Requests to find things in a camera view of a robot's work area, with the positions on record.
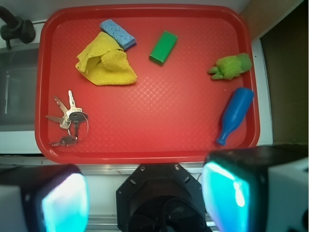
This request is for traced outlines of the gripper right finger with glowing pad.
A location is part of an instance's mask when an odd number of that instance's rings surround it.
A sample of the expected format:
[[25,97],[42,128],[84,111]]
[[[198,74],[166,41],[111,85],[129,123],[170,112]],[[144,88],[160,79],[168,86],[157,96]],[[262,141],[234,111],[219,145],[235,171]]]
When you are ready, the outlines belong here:
[[221,232],[306,232],[309,150],[269,145],[210,152],[202,195]]

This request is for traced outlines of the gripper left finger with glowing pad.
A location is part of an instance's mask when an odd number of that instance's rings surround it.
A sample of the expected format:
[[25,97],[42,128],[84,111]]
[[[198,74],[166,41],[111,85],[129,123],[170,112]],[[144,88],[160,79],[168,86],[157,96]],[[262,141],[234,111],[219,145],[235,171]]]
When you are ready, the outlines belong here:
[[84,232],[89,208],[88,182],[76,165],[0,172],[2,232]]

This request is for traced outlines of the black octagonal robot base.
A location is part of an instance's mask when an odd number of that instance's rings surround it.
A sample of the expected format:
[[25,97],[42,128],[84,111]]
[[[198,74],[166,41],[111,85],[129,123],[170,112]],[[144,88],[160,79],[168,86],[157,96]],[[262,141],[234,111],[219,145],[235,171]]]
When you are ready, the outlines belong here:
[[122,232],[210,232],[201,184],[180,164],[141,164],[116,190]]

